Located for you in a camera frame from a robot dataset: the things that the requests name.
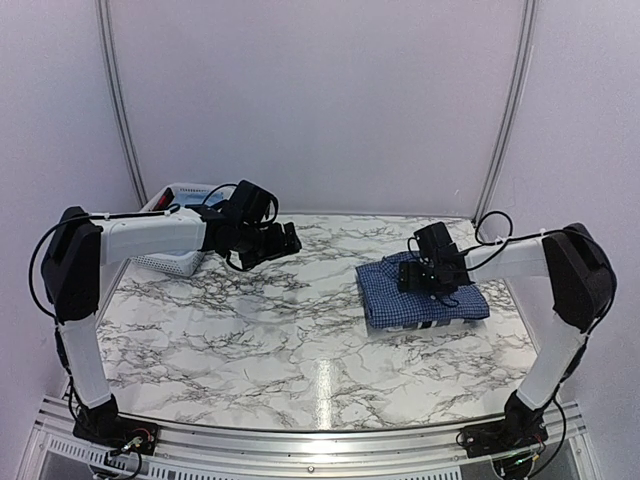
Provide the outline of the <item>blue checked shirt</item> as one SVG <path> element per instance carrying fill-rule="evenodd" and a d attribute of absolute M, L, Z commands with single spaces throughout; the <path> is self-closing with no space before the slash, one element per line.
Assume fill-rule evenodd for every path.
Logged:
<path fill-rule="evenodd" d="M 459 288 L 450 295 L 401 293 L 397 288 L 398 267 L 403 261 L 414 262 L 404 251 L 379 261 L 356 267 L 356 283 L 364 316 L 373 329 L 451 319 L 483 321 L 490 308 L 475 286 Z"/>

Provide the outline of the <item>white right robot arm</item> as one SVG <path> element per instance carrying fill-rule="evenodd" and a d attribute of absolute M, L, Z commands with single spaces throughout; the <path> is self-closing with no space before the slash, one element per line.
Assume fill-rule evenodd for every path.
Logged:
<path fill-rule="evenodd" d="M 582 223 L 466 249 L 452 240 L 443 223 L 436 223 L 417 231 L 413 240 L 416 250 L 398 267 L 403 293 L 443 296 L 493 280 L 547 282 L 547 337 L 495 428 L 502 446 L 519 446 L 580 363 L 593 330 L 614 303 L 617 278 L 611 261 Z"/>

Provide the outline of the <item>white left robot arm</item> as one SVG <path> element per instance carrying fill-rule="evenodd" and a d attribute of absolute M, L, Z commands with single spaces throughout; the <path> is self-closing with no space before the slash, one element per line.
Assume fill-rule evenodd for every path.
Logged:
<path fill-rule="evenodd" d="M 119 444 L 127 430 L 97 340 L 102 268 L 153 254 L 214 252 L 224 259 L 237 255 L 233 267 L 245 272 L 301 249 L 293 223 L 257 217 L 228 202 L 115 215 L 70 207 L 41 243 L 47 248 L 41 276 L 80 406 L 77 422 L 106 445 Z"/>

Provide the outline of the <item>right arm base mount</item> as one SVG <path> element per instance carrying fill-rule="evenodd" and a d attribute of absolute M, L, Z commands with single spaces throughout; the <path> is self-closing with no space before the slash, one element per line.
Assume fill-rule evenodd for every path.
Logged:
<path fill-rule="evenodd" d="M 456 442 L 469 458 L 495 455 L 512 450 L 541 447 L 548 440 L 545 424 L 534 425 L 525 433 L 510 432 L 503 420 L 484 422 L 463 427 Z"/>

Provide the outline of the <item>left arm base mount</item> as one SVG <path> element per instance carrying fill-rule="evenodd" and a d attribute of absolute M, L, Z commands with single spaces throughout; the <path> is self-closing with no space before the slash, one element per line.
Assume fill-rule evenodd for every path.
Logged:
<path fill-rule="evenodd" d="M 140 438 L 141 444 L 136 448 L 143 455 L 155 452 L 159 434 L 159 426 L 152 422 L 117 417 L 113 425 L 106 425 L 100 431 L 80 421 L 76 421 L 73 435 L 88 442 L 120 449 L 134 438 Z"/>

